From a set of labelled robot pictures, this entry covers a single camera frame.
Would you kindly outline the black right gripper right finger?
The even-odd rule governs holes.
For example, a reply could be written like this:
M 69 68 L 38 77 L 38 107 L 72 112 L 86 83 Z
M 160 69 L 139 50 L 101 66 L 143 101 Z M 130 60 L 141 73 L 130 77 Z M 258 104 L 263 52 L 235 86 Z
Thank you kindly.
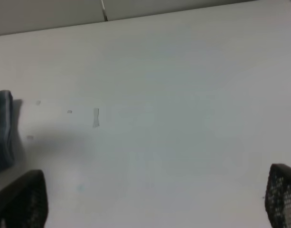
M 271 165 L 264 205 L 273 228 L 291 228 L 291 167 Z

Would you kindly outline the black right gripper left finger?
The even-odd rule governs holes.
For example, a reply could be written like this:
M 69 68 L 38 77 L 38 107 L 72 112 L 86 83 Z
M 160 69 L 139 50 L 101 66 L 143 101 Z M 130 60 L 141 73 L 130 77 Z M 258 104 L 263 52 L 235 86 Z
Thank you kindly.
M 47 217 L 43 171 L 28 171 L 0 190 L 0 228 L 43 228 Z

